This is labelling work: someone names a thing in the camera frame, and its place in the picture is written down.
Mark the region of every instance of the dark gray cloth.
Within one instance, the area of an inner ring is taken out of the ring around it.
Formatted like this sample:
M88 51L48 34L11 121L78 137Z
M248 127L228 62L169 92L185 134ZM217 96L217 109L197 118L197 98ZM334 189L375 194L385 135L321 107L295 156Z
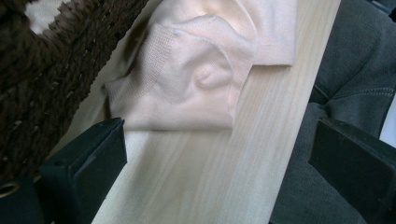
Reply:
M308 164L320 117L379 137L396 87L396 23L362 0L343 0L306 108L271 222L365 223Z

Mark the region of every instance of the wood grain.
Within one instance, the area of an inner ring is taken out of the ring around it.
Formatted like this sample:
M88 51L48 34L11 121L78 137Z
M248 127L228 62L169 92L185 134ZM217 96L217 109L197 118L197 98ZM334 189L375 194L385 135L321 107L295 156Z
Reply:
M300 0L293 67L256 66L233 130L128 132L93 223L268 223L340 0Z

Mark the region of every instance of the brown knit fabric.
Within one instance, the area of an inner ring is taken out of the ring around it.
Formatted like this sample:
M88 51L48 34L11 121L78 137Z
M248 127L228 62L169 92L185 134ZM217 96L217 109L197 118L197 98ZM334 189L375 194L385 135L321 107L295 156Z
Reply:
M0 181L33 177L148 0L72 0L43 35L0 0Z

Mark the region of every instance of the fabric fold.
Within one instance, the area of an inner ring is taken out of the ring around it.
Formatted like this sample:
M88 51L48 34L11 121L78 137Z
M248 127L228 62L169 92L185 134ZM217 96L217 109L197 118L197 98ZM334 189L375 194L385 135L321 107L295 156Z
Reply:
M233 127L251 67L292 65L297 0L163 0L131 74L106 85L129 130Z

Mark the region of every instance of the white cloth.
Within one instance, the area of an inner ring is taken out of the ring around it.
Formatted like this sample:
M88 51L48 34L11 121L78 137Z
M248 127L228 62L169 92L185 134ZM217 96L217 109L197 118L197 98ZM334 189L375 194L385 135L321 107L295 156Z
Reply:
M163 0L135 68L106 85L127 130L232 128L253 64L292 65L297 0Z
M49 24L59 15L58 7L70 0L39 0L26 5L25 14L30 20L30 29L37 35L49 29Z

